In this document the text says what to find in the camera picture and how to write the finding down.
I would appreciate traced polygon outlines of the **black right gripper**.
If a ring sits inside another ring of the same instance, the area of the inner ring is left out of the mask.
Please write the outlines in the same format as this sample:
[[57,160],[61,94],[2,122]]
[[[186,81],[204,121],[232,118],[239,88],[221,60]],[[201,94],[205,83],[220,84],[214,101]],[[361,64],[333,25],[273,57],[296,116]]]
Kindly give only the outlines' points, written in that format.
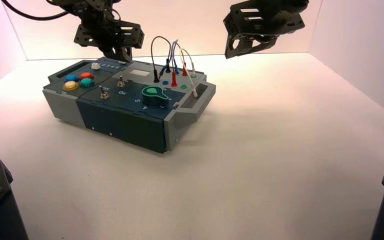
[[270,49],[279,35],[303,29],[300,13],[308,4],[308,0],[246,0],[231,5],[223,20],[228,32],[225,58]]

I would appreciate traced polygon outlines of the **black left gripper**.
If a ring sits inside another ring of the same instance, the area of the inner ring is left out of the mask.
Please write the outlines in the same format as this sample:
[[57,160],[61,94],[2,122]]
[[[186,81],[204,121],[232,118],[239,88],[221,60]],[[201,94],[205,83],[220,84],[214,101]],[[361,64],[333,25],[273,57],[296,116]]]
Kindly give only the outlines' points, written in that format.
[[137,23],[106,20],[80,24],[74,42],[82,47],[102,48],[106,58],[130,63],[132,48],[140,49],[144,38],[145,34]]

